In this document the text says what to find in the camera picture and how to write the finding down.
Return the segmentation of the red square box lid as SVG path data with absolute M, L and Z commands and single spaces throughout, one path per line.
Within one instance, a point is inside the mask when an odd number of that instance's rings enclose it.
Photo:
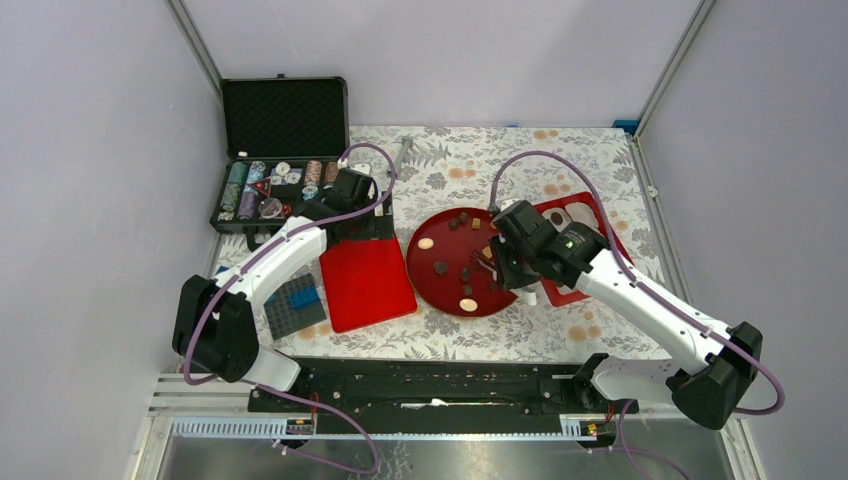
M 343 241 L 319 258 L 332 329 L 346 333 L 415 312 L 396 238 Z

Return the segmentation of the red chocolate box tray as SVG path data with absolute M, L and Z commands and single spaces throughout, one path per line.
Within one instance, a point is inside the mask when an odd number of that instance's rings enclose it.
M 573 194 L 534 206 L 546 219 L 552 212 L 563 215 L 559 231 L 557 257 L 562 263 L 560 280 L 541 279 L 548 301 L 554 307 L 585 300 L 594 294 L 602 299 L 616 283 L 614 249 L 618 238 L 602 225 L 600 208 L 588 193 Z

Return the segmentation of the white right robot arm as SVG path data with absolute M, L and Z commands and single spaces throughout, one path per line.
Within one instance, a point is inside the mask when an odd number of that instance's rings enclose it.
M 640 273 L 614 243 L 580 222 L 558 227 L 527 201 L 496 210 L 489 241 L 496 278 L 507 290 L 548 280 L 583 293 L 630 321 L 668 354 L 625 360 L 594 354 L 580 368 L 575 402 L 597 412 L 611 400 L 675 406 L 696 424 L 720 430 L 754 383 L 763 335 L 702 314 Z

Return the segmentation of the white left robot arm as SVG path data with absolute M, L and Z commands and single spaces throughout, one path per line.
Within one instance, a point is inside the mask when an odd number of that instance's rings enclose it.
M 340 169 L 333 185 L 296 205 L 279 230 L 241 262 L 212 278 L 194 275 L 181 288 L 172 349 L 184 359 L 184 379 L 203 380 L 189 368 L 221 379 L 271 388 L 288 411 L 309 401 L 310 385 L 297 361 L 261 345 L 255 317 L 265 302 L 300 268 L 317 260 L 349 235 L 362 233 L 392 190 L 357 170 Z

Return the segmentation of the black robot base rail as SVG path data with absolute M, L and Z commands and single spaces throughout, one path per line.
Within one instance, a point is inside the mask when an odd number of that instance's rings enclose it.
M 598 424 L 637 405 L 605 399 L 572 364 L 306 358 L 292 399 L 255 389 L 251 413 L 297 414 L 318 434 L 561 434 L 564 416 Z

